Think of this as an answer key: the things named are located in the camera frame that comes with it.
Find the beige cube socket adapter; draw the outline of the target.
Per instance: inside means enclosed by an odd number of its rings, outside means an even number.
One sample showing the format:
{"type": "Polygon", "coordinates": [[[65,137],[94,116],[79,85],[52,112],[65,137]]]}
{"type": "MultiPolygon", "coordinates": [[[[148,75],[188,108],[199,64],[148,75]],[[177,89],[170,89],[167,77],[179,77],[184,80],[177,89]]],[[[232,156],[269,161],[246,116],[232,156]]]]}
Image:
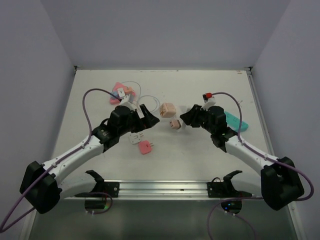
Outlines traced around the beige cube socket adapter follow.
{"type": "Polygon", "coordinates": [[[172,118],[177,113],[172,103],[164,102],[159,107],[159,114],[162,118],[172,118]]]}

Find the white plug adapter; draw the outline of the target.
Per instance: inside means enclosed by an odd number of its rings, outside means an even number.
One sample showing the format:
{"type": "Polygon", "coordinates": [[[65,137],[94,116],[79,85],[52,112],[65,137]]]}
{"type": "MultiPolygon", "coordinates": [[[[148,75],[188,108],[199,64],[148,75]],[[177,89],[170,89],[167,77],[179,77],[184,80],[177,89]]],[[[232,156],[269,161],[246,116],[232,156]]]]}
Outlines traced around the white plug adapter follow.
{"type": "Polygon", "coordinates": [[[129,142],[132,145],[136,145],[142,141],[142,137],[144,136],[141,132],[130,133],[128,136],[129,142]]]}

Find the pink plug adapter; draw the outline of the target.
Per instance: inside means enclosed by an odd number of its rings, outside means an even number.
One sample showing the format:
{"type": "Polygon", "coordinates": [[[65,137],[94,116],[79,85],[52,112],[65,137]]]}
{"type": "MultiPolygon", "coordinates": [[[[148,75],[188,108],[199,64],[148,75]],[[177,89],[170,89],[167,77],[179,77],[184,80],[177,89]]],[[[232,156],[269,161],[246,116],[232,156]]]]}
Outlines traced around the pink plug adapter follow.
{"type": "Polygon", "coordinates": [[[143,140],[138,143],[139,152],[142,155],[146,155],[152,152],[153,150],[153,143],[149,142],[148,140],[143,140]]]}

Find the orange plug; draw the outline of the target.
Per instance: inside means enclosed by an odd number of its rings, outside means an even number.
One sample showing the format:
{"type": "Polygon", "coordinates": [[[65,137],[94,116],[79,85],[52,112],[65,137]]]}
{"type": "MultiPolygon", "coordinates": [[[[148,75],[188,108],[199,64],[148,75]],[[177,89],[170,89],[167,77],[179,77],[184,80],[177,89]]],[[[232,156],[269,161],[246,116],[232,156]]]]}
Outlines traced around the orange plug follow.
{"type": "Polygon", "coordinates": [[[124,93],[126,94],[126,95],[131,95],[131,94],[133,94],[134,93],[134,90],[132,89],[132,87],[125,87],[124,88],[124,93]]]}

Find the teal triangular power strip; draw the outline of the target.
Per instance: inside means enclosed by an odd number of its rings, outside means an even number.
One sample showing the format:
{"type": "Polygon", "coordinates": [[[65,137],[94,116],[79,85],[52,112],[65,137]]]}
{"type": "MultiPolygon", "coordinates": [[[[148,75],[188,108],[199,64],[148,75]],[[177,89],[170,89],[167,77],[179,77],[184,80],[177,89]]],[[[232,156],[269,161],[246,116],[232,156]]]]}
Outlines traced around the teal triangular power strip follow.
{"type": "Polygon", "coordinates": [[[240,132],[245,132],[249,128],[249,125],[245,121],[240,122],[240,119],[238,117],[234,116],[233,114],[231,114],[227,111],[225,111],[224,113],[226,116],[227,125],[232,130],[238,132],[239,126],[241,126],[240,132]]]}

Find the pink triangular power strip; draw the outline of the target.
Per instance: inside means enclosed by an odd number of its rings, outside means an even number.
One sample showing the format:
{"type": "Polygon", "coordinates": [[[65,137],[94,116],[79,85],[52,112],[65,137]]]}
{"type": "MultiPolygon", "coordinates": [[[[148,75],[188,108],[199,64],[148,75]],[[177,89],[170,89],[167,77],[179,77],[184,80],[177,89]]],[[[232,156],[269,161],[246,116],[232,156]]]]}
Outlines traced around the pink triangular power strip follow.
{"type": "Polygon", "coordinates": [[[124,85],[123,83],[116,82],[112,92],[114,96],[123,99],[125,96],[129,97],[129,102],[132,104],[136,98],[136,92],[131,86],[124,85]]]}

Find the blue plug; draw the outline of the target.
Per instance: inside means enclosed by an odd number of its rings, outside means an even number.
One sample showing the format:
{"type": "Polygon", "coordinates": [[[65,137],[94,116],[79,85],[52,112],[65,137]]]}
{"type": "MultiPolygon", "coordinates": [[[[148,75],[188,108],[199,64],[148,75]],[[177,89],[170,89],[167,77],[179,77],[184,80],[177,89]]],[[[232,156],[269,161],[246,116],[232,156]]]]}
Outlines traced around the blue plug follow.
{"type": "Polygon", "coordinates": [[[118,94],[117,91],[113,91],[112,94],[113,94],[114,96],[116,96],[116,97],[119,97],[119,94],[118,94]]]}

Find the white triangular power strip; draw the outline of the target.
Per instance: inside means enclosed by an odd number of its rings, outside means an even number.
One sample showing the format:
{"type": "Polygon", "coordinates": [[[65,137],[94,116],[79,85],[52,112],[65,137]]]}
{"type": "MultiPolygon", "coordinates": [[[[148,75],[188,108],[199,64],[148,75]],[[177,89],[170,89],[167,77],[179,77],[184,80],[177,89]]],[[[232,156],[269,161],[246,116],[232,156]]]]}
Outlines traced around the white triangular power strip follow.
{"type": "Polygon", "coordinates": [[[183,132],[186,128],[186,124],[185,122],[181,119],[181,115],[185,114],[186,112],[188,112],[192,107],[190,105],[179,105],[177,107],[177,112],[176,112],[176,119],[179,121],[180,123],[180,128],[177,129],[177,132],[183,132]]]}

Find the white charger plug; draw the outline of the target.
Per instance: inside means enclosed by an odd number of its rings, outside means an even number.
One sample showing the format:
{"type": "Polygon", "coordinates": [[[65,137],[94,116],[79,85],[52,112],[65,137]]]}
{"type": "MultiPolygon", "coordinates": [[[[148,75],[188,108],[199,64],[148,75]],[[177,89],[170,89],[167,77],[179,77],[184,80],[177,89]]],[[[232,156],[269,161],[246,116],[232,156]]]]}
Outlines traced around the white charger plug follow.
{"type": "Polygon", "coordinates": [[[119,87],[119,88],[117,89],[117,92],[118,92],[119,98],[121,98],[121,99],[123,99],[123,98],[126,96],[123,87],[119,87]]]}

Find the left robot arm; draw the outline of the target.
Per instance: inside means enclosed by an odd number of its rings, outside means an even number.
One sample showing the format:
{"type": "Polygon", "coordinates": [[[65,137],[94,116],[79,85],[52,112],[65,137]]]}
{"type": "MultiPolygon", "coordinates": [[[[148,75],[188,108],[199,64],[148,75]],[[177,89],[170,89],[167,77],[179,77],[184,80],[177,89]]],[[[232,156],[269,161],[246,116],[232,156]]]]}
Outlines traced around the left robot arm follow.
{"type": "Polygon", "coordinates": [[[42,164],[37,161],[30,163],[25,170],[20,193],[40,214],[52,210],[66,192],[62,182],[68,175],[115,146],[123,135],[139,133],[159,123],[159,118],[150,113],[144,104],[140,108],[143,117],[136,110],[119,105],[109,118],[90,131],[84,141],[63,156],[42,164]]]}

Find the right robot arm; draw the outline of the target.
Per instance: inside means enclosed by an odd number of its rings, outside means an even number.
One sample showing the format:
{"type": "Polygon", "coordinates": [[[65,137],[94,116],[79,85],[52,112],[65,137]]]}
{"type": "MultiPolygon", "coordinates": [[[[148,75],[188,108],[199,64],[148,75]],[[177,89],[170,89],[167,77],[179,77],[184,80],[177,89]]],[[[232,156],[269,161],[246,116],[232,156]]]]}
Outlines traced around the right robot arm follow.
{"type": "Polygon", "coordinates": [[[251,167],[260,176],[261,195],[273,210],[280,210],[297,200],[304,193],[304,187],[293,161],[288,157],[259,152],[227,125],[227,117],[220,106],[203,109],[195,104],[180,119],[192,128],[203,128],[210,133],[213,144],[222,151],[233,155],[251,167]]]}

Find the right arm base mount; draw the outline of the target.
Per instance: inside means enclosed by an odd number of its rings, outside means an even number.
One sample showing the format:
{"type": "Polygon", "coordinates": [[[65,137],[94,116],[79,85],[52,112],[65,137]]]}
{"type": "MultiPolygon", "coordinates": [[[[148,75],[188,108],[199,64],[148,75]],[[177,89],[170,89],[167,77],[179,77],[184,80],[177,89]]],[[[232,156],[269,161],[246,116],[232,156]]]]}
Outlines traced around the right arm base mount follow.
{"type": "Polygon", "coordinates": [[[238,191],[234,188],[231,179],[242,173],[241,170],[235,170],[220,179],[215,177],[213,180],[206,183],[207,195],[209,198],[245,198],[253,195],[246,191],[238,191]]]}

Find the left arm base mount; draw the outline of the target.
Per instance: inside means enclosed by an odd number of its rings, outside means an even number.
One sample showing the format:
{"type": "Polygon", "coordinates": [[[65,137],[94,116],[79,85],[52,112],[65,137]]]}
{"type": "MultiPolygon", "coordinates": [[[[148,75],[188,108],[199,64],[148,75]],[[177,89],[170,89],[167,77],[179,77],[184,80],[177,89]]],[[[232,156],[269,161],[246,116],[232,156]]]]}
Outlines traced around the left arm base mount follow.
{"type": "Polygon", "coordinates": [[[120,183],[118,181],[105,181],[105,179],[94,170],[87,170],[86,174],[93,177],[95,185],[90,193],[107,193],[112,198],[117,198],[120,191],[120,183]]]}

